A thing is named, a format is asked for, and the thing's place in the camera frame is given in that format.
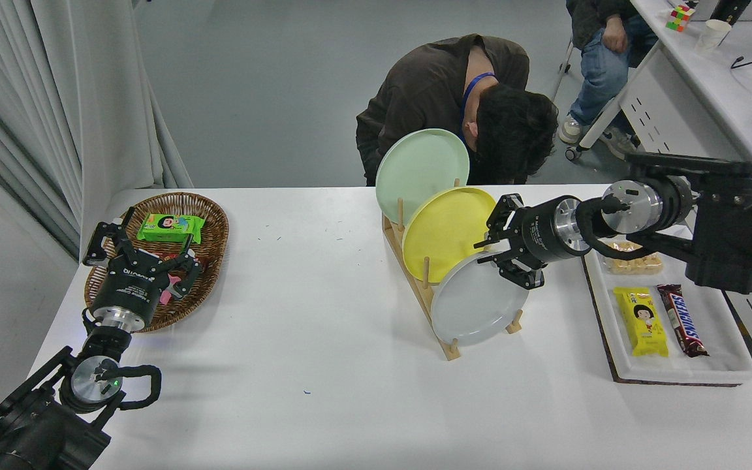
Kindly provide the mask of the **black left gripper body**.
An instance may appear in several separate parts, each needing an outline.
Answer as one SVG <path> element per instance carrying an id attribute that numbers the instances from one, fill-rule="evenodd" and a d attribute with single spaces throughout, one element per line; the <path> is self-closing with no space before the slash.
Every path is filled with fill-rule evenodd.
<path id="1" fill-rule="evenodd" d="M 125 323 L 150 323 L 169 274 L 152 253 L 137 251 L 135 260 L 119 254 L 108 262 L 108 274 L 91 304 L 93 318 L 104 323 L 113 312 L 131 313 Z"/>

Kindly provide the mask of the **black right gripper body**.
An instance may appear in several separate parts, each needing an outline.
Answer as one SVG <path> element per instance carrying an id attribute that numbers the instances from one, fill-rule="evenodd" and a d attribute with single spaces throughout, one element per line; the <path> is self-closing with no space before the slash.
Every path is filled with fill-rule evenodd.
<path id="1" fill-rule="evenodd" d="M 556 208 L 561 202 L 561 199 L 547 200 L 514 211 L 512 223 L 518 232 L 511 247 L 522 264 L 544 265 L 567 258 L 567 250 L 556 232 Z"/>

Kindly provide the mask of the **seated person's hand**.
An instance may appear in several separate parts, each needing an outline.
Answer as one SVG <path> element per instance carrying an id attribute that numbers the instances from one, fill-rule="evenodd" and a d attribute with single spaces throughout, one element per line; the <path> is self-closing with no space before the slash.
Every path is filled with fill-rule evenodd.
<path id="1" fill-rule="evenodd" d="M 602 42 L 606 48 L 616 54 L 623 54 L 629 47 L 629 39 L 619 14 L 606 18 Z"/>

